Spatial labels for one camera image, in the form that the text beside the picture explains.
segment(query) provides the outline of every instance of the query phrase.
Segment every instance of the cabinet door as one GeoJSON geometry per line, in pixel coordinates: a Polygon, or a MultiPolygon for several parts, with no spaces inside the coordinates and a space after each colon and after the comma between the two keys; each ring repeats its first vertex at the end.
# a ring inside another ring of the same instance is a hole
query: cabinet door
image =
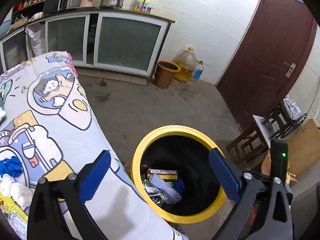
{"type": "Polygon", "coordinates": [[[167,22],[128,13],[100,13],[93,66],[150,76],[167,22]]]}
{"type": "Polygon", "coordinates": [[[1,62],[3,70],[6,72],[26,60],[28,60],[26,33],[24,32],[24,28],[22,28],[1,41],[1,62]]]}
{"type": "Polygon", "coordinates": [[[45,23],[47,51],[67,51],[74,65],[85,65],[89,14],[49,19],[45,23]]]}

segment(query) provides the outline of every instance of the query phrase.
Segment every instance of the stainless steel pot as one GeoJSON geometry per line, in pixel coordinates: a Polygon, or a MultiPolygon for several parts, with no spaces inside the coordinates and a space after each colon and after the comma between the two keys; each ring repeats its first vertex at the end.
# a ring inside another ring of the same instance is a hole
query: stainless steel pot
{"type": "Polygon", "coordinates": [[[121,9],[125,0],[101,0],[100,8],[121,9]]]}

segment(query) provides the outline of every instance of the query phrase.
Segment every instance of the screw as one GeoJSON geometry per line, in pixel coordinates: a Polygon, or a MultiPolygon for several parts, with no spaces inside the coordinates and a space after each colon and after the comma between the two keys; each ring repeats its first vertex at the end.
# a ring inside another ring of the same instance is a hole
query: screw
{"type": "Polygon", "coordinates": [[[281,183],[281,179],[279,179],[278,177],[275,177],[273,180],[275,181],[276,184],[280,184],[281,183]]]}
{"type": "Polygon", "coordinates": [[[243,174],[243,176],[244,176],[245,179],[252,179],[252,174],[251,173],[246,172],[245,174],[243,174]]]}
{"type": "Polygon", "coordinates": [[[45,178],[44,178],[44,177],[40,178],[40,179],[39,179],[39,183],[40,183],[40,184],[44,184],[44,183],[45,183],[45,178]]]}
{"type": "Polygon", "coordinates": [[[75,174],[75,173],[71,173],[68,175],[68,179],[70,179],[70,180],[74,180],[76,177],[77,177],[77,174],[75,174]]]}

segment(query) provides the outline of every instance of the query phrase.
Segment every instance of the microwave oven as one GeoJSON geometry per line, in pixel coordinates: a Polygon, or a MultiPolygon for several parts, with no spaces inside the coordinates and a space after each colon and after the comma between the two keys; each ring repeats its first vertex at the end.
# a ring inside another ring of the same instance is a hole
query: microwave oven
{"type": "Polygon", "coordinates": [[[45,0],[43,14],[80,7],[81,0],[45,0]]]}

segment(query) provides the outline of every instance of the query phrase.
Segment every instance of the yellow trash can rim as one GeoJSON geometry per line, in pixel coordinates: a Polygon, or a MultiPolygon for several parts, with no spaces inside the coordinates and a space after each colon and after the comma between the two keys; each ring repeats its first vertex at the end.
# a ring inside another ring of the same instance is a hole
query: yellow trash can rim
{"type": "Polygon", "coordinates": [[[146,193],[143,187],[143,184],[141,181],[141,175],[140,175],[140,163],[141,163],[142,156],[145,150],[151,145],[151,143],[167,135],[187,136],[197,140],[198,142],[203,144],[208,150],[211,150],[213,148],[219,149],[219,147],[208,136],[206,136],[205,134],[201,133],[196,129],[193,129],[187,126],[181,126],[181,125],[167,125],[167,126],[157,128],[151,131],[150,133],[148,133],[138,144],[136,151],[134,153],[134,156],[132,158],[131,179],[135,184],[135,186],[137,187],[140,194],[142,195],[142,197],[144,198],[144,200],[150,205],[150,207],[158,215],[160,215],[166,221],[177,223],[177,224],[192,224],[192,223],[197,223],[197,222],[206,220],[207,218],[213,216],[220,209],[220,207],[224,204],[227,198],[221,186],[215,201],[206,210],[191,216],[178,216],[178,215],[173,215],[167,211],[164,211],[161,207],[157,206],[152,201],[152,199],[148,196],[148,194],[146,193]]]}

